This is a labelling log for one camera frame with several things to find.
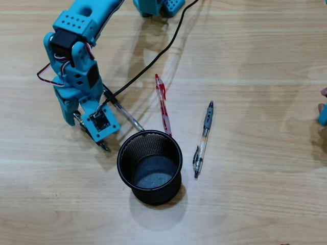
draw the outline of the blue robotic arm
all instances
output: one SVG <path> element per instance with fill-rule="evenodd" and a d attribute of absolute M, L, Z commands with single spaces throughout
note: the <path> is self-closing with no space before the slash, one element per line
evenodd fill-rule
<path fill-rule="evenodd" d="M 55 32 L 44 38 L 50 65 L 57 76 L 53 82 L 55 95 L 66 122 L 74 126 L 79 105 L 85 114 L 79 115 L 85 130 L 97 143 L 120 129 L 107 105 L 100 106 L 103 93 L 98 64 L 91 48 L 96 46 L 101 31 L 124 0 L 75 0 L 53 24 Z M 185 0 L 134 0 L 142 16 L 158 15 L 161 7 L 173 16 Z"/>

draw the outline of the pen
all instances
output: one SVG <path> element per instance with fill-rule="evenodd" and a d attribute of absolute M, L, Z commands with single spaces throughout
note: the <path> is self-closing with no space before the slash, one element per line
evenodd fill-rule
<path fill-rule="evenodd" d="M 155 75 L 155 81 L 156 81 L 155 88 L 157 90 L 158 99 L 159 99 L 160 107 L 161 107 L 161 117 L 162 117 L 163 128 L 165 129 L 165 133 L 168 134 L 170 137 L 172 137 L 172 131 L 170 128 L 170 122 L 169 122 L 168 113 L 167 113 L 166 104 L 165 104 L 165 100 L 166 100 L 165 85 L 162 82 L 162 80 L 160 79 L 160 77 L 158 76 L 158 74 Z"/>
<path fill-rule="evenodd" d="M 113 96 L 112 92 L 106 87 L 104 87 L 103 92 L 107 98 Z M 141 126 L 141 124 L 139 124 L 138 121 L 131 114 L 129 114 L 129 112 L 124 107 L 122 107 L 122 105 L 115 97 L 112 98 L 111 102 L 116 107 L 116 109 L 120 111 L 131 122 L 131 124 L 133 124 L 134 127 L 136 127 L 138 131 L 144 131 L 144 128 Z"/>
<path fill-rule="evenodd" d="M 209 131 L 211 127 L 211 123 L 213 121 L 213 115 L 214 115 L 214 102 L 211 101 L 209 104 L 209 107 L 206 111 L 206 116 L 204 119 L 204 125 L 203 125 L 203 133 L 201 137 L 200 145 L 197 146 L 194 158 L 193 158 L 193 170 L 194 170 L 194 178 L 198 178 L 203 164 L 203 158 L 204 158 L 204 152 L 206 143 L 208 141 Z"/>

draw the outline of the black cable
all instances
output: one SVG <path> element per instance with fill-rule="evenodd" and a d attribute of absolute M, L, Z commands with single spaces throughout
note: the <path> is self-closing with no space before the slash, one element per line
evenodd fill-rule
<path fill-rule="evenodd" d="M 185 15 L 185 12 L 187 9 L 189 9 L 190 7 L 192 7 L 194 4 L 196 4 L 196 2 L 198 2 L 199 0 L 195 0 L 194 2 L 192 2 L 191 4 L 189 4 L 188 6 L 186 6 L 182 12 L 182 16 L 180 18 L 180 21 L 179 21 L 179 24 L 178 24 L 178 27 L 175 31 L 175 34 L 172 38 L 172 40 L 170 41 L 170 43 L 168 44 L 168 46 L 162 50 L 155 58 L 154 60 L 147 66 L 145 67 L 139 74 L 136 75 L 136 77 L 134 77 L 131 81 L 129 81 L 124 87 L 122 87 L 120 90 L 118 90 L 116 93 L 113 94 L 113 96 L 107 98 L 103 103 L 102 105 L 105 105 L 107 104 L 109 101 L 111 101 L 114 97 L 116 97 L 118 94 L 120 94 L 121 92 L 123 92 L 126 88 L 128 88 L 133 82 L 135 82 L 140 76 L 142 76 L 159 58 L 161 55 L 163 55 L 170 47 L 171 45 L 173 45 L 176 37 L 177 37 L 177 34 L 178 34 L 178 31 L 182 25 L 182 22 L 183 22 L 183 19 L 184 19 L 184 15 Z"/>

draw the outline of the wooden table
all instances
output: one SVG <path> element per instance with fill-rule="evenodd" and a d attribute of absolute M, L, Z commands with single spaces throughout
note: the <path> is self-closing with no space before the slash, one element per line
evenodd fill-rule
<path fill-rule="evenodd" d="M 48 63 L 43 37 L 71 3 L 0 1 L 1 245 L 327 244 L 327 129 L 316 122 L 326 102 L 324 0 L 201 0 L 169 53 L 119 96 L 146 129 L 162 130 L 155 73 L 168 88 L 183 186 L 158 207 L 139 202 L 117 172 L 131 124 L 113 108 L 122 129 L 106 153 L 65 123 L 53 88 L 36 78 Z M 103 82 L 117 91 L 133 78 L 180 15 L 144 19 L 125 1 L 94 48 Z"/>

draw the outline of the black mesh pen holder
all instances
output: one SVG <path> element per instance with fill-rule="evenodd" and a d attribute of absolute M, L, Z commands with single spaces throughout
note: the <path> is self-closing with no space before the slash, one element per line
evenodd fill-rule
<path fill-rule="evenodd" d="M 181 187 L 182 152 L 169 135 L 146 130 L 125 141 L 117 168 L 140 201 L 160 205 L 176 196 Z"/>

